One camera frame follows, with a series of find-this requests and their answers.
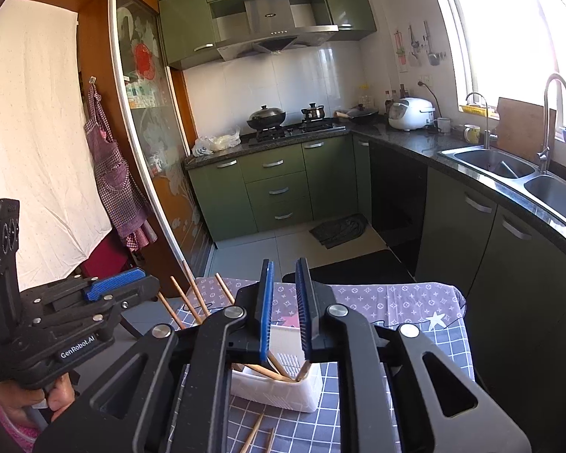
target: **checkered apron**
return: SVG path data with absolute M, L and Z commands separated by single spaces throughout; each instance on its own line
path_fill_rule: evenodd
M 98 195 L 119 237 L 134 251 L 138 246 L 131 234 L 142 227 L 150 208 L 119 151 L 94 84 L 88 90 L 88 107 L 90 119 L 84 130 L 94 160 Z

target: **range hood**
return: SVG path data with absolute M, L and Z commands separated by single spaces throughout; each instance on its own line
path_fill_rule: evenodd
M 337 25 L 296 27 L 289 0 L 246 0 L 249 35 L 216 43 L 225 61 L 257 53 L 320 46 L 337 31 Z

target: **stainless steel sink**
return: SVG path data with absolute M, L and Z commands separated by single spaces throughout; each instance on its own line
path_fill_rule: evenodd
M 518 192 L 566 224 L 566 182 L 536 165 L 498 149 L 483 146 L 448 149 L 439 153 Z
M 498 149 L 473 149 L 455 153 L 455 158 L 505 179 L 519 179 L 535 171 L 535 168 L 520 158 Z
M 526 182 L 524 189 L 566 218 L 566 183 L 550 175 L 541 175 Z

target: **plastic bag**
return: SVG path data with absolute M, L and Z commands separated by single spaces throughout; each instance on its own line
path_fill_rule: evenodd
M 193 155 L 210 155 L 215 151 L 221 149 L 232 148 L 241 143 L 239 139 L 239 129 L 236 129 L 233 134 L 224 134 L 223 136 L 201 136 L 197 138 L 193 145 Z

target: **window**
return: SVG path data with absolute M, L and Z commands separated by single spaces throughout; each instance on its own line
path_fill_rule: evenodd
M 439 0 L 449 32 L 459 99 L 475 90 L 543 105 L 553 72 L 566 79 L 566 0 Z M 549 90 L 558 129 L 566 126 L 566 92 Z

